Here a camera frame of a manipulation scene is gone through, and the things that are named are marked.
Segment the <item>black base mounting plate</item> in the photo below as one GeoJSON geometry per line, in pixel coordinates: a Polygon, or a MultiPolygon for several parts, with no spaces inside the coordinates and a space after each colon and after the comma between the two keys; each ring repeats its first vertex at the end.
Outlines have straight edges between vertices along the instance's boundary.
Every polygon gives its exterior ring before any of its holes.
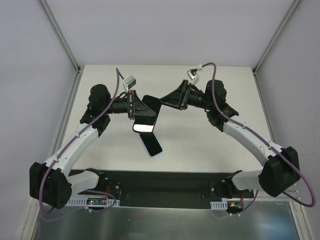
{"type": "Polygon", "coordinates": [[[107,192],[121,207],[209,209],[219,202],[216,187],[228,173],[105,170],[96,191],[107,192]]]}

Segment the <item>black phone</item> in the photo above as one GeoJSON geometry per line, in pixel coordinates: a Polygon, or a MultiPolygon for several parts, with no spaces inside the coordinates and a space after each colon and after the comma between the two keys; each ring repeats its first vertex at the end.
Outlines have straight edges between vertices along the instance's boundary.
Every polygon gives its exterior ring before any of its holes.
{"type": "Polygon", "coordinates": [[[132,130],[139,134],[152,133],[155,128],[162,104],[160,103],[159,98],[151,95],[145,95],[142,98],[142,102],[155,113],[155,116],[137,116],[134,120],[132,130]]]}

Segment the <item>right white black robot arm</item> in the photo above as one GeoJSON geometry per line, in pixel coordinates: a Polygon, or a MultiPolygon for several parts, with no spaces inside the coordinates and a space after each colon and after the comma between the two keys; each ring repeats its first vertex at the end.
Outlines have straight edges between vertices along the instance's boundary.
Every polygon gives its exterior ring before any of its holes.
{"type": "Polygon", "coordinates": [[[186,110],[188,106],[203,109],[212,126],[238,141],[261,164],[262,170],[238,170],[227,176],[214,187],[218,196],[231,199],[242,191],[262,190],[277,197],[301,178],[297,173],[300,169],[297,151],[254,135],[239,113],[227,104],[226,96],[220,80],[209,80],[204,92],[183,80],[177,89],[160,98],[160,102],[178,110],[186,110]]]}

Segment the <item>right aluminium frame post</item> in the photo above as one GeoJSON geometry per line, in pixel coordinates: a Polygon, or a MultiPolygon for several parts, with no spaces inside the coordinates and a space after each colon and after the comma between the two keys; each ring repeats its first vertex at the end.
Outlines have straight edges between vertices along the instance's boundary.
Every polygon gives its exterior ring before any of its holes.
{"type": "Polygon", "coordinates": [[[263,66],[264,62],[266,61],[267,57],[270,55],[273,48],[276,46],[277,41],[280,39],[282,33],[284,32],[286,26],[290,22],[291,18],[293,17],[294,13],[302,3],[302,0],[293,0],[289,5],[289,8],[285,12],[283,18],[281,19],[280,23],[278,24],[275,32],[273,33],[271,39],[269,40],[266,48],[262,52],[258,62],[256,63],[255,67],[252,69],[253,75],[256,76],[263,66]]]}

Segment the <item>blue-cased smartphone on table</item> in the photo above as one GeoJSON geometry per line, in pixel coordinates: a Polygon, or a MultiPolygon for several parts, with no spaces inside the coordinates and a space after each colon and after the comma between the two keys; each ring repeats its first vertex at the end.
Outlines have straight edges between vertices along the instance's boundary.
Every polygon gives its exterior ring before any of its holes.
{"type": "Polygon", "coordinates": [[[151,158],[163,152],[163,149],[153,132],[142,133],[139,136],[151,158]]]}

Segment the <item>shiny metal front panel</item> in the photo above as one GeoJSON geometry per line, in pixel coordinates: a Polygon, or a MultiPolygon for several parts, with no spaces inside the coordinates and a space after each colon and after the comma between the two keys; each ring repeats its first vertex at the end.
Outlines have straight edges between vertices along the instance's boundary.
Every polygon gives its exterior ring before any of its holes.
{"type": "Polygon", "coordinates": [[[34,240],[297,240],[287,202],[255,201],[240,215],[207,209],[65,207],[38,218],[34,240]]]}

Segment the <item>left aluminium frame post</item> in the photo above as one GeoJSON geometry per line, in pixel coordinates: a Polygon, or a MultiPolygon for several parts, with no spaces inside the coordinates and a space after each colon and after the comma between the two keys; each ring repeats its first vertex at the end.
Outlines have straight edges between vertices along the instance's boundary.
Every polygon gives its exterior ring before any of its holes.
{"type": "Polygon", "coordinates": [[[81,72],[81,66],[79,65],[78,61],[76,60],[60,26],[57,22],[54,13],[52,12],[49,3],[47,0],[38,0],[37,1],[40,8],[42,9],[45,17],[47,18],[51,29],[53,30],[62,50],[64,51],[66,57],[68,58],[69,62],[71,63],[72,67],[74,68],[75,72],[78,74],[81,72]]]}

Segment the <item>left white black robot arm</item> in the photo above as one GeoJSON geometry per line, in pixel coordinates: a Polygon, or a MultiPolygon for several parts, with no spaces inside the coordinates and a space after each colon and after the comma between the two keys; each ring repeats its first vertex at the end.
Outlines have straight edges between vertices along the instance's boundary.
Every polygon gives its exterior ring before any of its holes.
{"type": "Polygon", "coordinates": [[[106,130],[111,114],[127,114],[129,119],[154,117],[156,113],[142,102],[135,90],[125,97],[112,98],[103,84],[90,89],[87,109],[77,129],[56,153],[44,163],[35,162],[29,169],[29,195],[53,208],[61,209],[70,197],[86,190],[102,194],[107,187],[106,174],[94,168],[70,175],[85,150],[106,130]]]}

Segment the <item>aluminium frame post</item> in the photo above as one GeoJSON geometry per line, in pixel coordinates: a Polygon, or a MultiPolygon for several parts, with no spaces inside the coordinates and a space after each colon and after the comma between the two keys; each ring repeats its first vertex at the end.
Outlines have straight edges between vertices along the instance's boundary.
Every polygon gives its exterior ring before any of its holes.
{"type": "Polygon", "coordinates": [[[52,12],[49,3],[47,0],[38,0],[37,1],[40,8],[42,9],[45,17],[47,18],[51,29],[53,30],[62,50],[64,51],[66,57],[68,58],[69,62],[71,63],[72,67],[74,68],[75,72],[78,74],[81,72],[81,66],[79,65],[78,61],[76,60],[60,26],[57,22],[54,13],[52,12]]]}
{"type": "Polygon", "coordinates": [[[293,17],[294,13],[302,3],[302,0],[293,0],[289,5],[289,8],[285,12],[283,18],[281,19],[280,23],[278,24],[275,32],[273,33],[271,39],[269,40],[266,48],[262,52],[258,62],[256,63],[255,67],[252,69],[253,75],[256,76],[263,66],[264,62],[266,61],[267,57],[270,55],[273,48],[276,46],[277,41],[280,39],[282,33],[284,32],[286,26],[290,22],[291,18],[293,17]]]}

